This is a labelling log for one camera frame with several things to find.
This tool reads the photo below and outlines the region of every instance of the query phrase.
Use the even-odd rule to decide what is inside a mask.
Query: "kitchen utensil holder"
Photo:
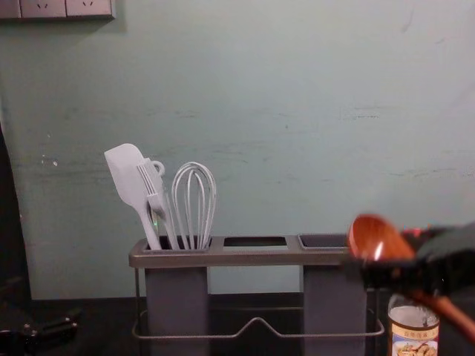
[[[346,279],[340,268],[348,257],[343,234],[282,237],[212,237],[205,250],[150,250],[140,240],[129,254],[135,268],[137,320],[132,334],[151,342],[151,356],[209,356],[210,340],[232,340],[260,323],[280,339],[301,339],[303,355],[364,356],[366,337],[384,333],[366,330],[366,292],[362,283]],[[226,246],[246,246],[245,251]],[[249,246],[279,249],[249,250]],[[284,334],[262,317],[253,317],[234,334],[209,334],[207,268],[218,266],[302,266],[304,322],[302,334]],[[139,270],[145,270],[147,310],[140,308]],[[148,317],[144,335],[141,319]]]

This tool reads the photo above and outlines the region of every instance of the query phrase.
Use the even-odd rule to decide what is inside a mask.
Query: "orange wooden spoon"
[[[375,214],[362,214],[355,219],[348,234],[348,244],[352,255],[363,260],[411,260],[416,256],[399,231]],[[423,291],[413,291],[407,297],[432,309],[475,344],[475,322],[449,298],[433,297]]]

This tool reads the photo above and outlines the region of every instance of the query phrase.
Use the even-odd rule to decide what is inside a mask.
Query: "wall socket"
[[[17,19],[21,15],[20,0],[0,0],[0,19]]]
[[[66,17],[65,0],[20,0],[20,4],[22,6],[22,18],[25,19]]]
[[[114,0],[66,0],[68,17],[115,17]]]

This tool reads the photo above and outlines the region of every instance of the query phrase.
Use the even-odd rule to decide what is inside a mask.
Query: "white whisk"
[[[184,182],[185,190],[183,192],[183,202],[185,206],[186,227],[183,224],[182,215],[180,213],[180,202],[178,189],[182,178],[186,178]],[[193,223],[193,215],[191,208],[191,189],[192,182],[197,183],[197,224]],[[208,245],[211,226],[213,223],[214,210],[216,208],[216,182],[211,171],[204,165],[196,162],[188,162],[183,165],[175,175],[171,187],[171,194],[175,214],[177,217],[178,228],[185,249],[203,249]]]

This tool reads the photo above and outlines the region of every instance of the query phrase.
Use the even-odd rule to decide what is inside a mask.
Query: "compartment opening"
[[[287,250],[287,242],[282,236],[226,237],[223,244],[227,251]]]
[[[345,234],[304,234],[298,238],[306,248],[347,248]]]
[[[160,251],[204,251],[206,249],[208,249],[208,247],[211,245],[211,242],[212,242],[212,237],[209,238],[209,241],[208,241],[208,245],[205,246],[205,248],[203,250],[185,250],[185,246],[183,245],[183,241],[181,240],[181,235],[177,235],[177,238],[178,238],[178,245],[180,247],[180,250],[173,250],[171,248],[171,244],[170,244],[170,241],[168,240],[168,237],[167,236],[160,236],[159,239],[160,239],[160,245],[162,246],[162,250]],[[194,244],[197,245],[198,244],[198,236],[194,236]],[[150,245],[147,244],[147,248],[145,249],[146,251],[150,251]]]

